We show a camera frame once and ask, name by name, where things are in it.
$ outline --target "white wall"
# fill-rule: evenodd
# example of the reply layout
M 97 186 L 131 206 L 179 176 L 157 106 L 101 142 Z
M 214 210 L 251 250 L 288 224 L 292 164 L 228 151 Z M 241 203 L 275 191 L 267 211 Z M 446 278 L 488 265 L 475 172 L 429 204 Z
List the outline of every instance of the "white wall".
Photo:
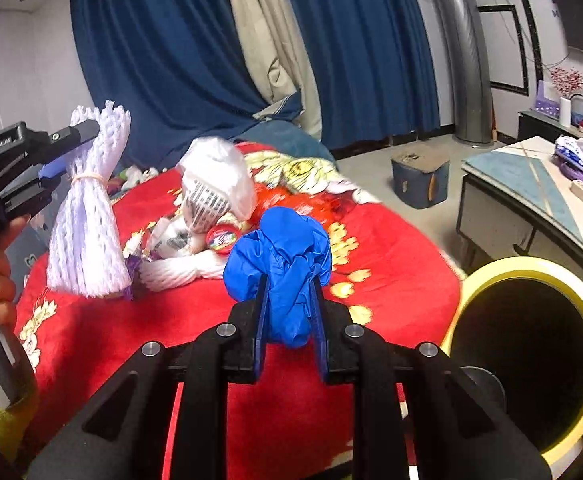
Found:
M 453 89 L 451 87 L 451 73 L 447 43 L 444 36 L 443 24 L 440 21 L 438 7 L 434 0 L 418 0 L 420 11 L 425 22 L 427 38 L 433 59 L 433 70 L 438 90 L 438 107 L 441 115 L 441 125 L 453 124 Z
M 583 53 L 568 49 L 561 21 L 552 0 L 528 1 L 540 44 L 543 79 L 551 81 L 549 71 L 555 66 L 561 66 L 566 70 L 575 68 L 583 74 Z M 499 132 L 517 137 L 519 112 L 533 107 L 538 86 L 531 24 L 527 20 L 523 0 L 476 0 L 476 3 L 479 10 L 483 7 L 480 17 L 487 43 L 492 82 L 521 88 L 523 70 L 526 67 L 527 92 L 514 92 L 492 86 L 496 127 Z M 523 56 L 520 53 L 519 41 L 522 41 Z
M 549 71 L 555 66 L 566 70 L 575 68 L 583 74 L 583 52 L 567 47 L 558 7 L 552 0 L 529 0 L 529 2 L 538 28 L 545 80 L 551 81 Z
M 25 121 L 35 130 L 59 130 L 77 105 L 93 103 L 76 54 L 70 0 L 47 0 L 34 13 L 0 10 L 0 129 Z
M 17 121 L 33 129 L 49 129 L 31 28 L 30 14 L 0 10 L 0 129 Z
M 94 106 L 76 53 L 70 0 L 47 0 L 32 14 L 32 32 L 48 123 L 50 130 L 59 130 L 67 126 L 76 106 Z

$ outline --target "green sleeve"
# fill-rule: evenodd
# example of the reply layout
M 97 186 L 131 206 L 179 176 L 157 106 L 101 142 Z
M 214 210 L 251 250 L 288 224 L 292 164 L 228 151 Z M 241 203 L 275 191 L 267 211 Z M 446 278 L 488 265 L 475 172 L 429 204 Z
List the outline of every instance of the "green sleeve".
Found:
M 6 410 L 0 408 L 0 452 L 11 463 L 16 459 L 25 430 L 34 418 L 37 407 L 38 390 L 32 376 L 25 397 Z

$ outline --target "blue storage box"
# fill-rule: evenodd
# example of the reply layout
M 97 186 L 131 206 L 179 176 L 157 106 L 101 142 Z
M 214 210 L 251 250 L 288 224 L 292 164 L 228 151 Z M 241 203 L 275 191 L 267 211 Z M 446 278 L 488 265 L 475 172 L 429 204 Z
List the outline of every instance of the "blue storage box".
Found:
M 407 205 L 425 209 L 447 198 L 449 157 L 444 152 L 412 142 L 391 155 L 394 192 Z

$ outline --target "metal pipe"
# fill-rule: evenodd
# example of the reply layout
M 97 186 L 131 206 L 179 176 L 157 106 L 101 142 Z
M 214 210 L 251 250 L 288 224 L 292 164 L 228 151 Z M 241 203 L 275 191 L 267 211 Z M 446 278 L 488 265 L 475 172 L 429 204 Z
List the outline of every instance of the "metal pipe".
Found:
M 456 137 L 492 142 L 492 97 L 487 45 L 476 0 L 436 0 L 453 84 Z

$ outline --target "desk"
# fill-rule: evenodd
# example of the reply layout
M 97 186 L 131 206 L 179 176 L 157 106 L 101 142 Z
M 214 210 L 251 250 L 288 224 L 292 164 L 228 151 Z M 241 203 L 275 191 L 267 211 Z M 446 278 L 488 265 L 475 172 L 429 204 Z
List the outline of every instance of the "desk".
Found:
M 518 138 L 520 140 L 540 136 L 555 142 L 561 135 L 583 139 L 583 133 L 575 126 L 563 126 L 553 117 L 536 110 L 522 110 L 518 118 Z
M 583 202 L 553 153 L 532 137 L 466 160 L 457 232 L 493 259 L 537 256 L 583 280 Z

